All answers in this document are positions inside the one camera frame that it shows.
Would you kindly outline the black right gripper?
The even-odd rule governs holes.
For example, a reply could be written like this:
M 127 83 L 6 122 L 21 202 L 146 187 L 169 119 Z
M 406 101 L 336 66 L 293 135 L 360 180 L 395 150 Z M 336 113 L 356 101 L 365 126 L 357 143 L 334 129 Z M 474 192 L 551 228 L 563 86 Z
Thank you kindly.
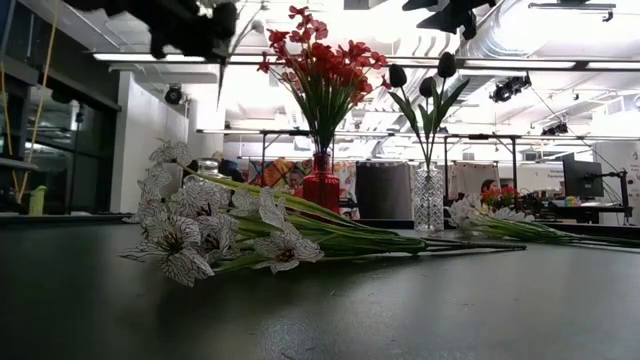
M 421 20 L 416 27 L 418 29 L 437 30 L 441 32 L 457 34 L 460 27 L 463 28 L 464 40 L 471 40 L 477 34 L 476 8 L 487 5 L 490 9 L 496 6 L 495 0 L 407 0 L 402 5 L 405 12 L 418 9 L 436 9 L 429 17 Z

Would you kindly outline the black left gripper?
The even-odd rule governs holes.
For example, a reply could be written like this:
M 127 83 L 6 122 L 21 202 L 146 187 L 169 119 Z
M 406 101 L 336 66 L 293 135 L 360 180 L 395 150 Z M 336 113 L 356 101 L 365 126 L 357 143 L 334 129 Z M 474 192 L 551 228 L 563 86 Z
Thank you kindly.
M 196 1 L 153 1 L 146 20 L 151 35 L 150 54 L 155 59 L 167 56 L 168 45 L 183 56 L 207 61 L 226 61 L 236 32 L 237 7 L 233 1 L 217 3 L 212 15 L 201 15 Z

